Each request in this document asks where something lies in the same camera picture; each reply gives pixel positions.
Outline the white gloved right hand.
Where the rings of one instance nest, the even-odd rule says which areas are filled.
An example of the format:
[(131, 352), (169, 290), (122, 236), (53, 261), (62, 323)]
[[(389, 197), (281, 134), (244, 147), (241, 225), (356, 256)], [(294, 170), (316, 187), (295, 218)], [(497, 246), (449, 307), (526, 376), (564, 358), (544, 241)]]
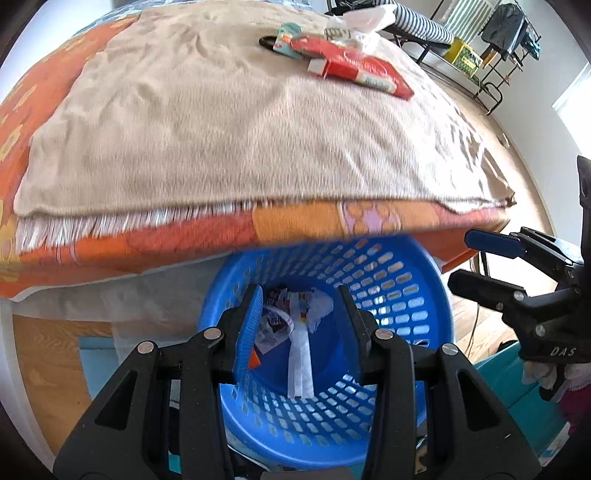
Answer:
[(568, 391), (579, 391), (590, 385), (590, 364), (554, 365), (525, 361), (522, 382), (537, 383), (540, 396), (559, 402)]

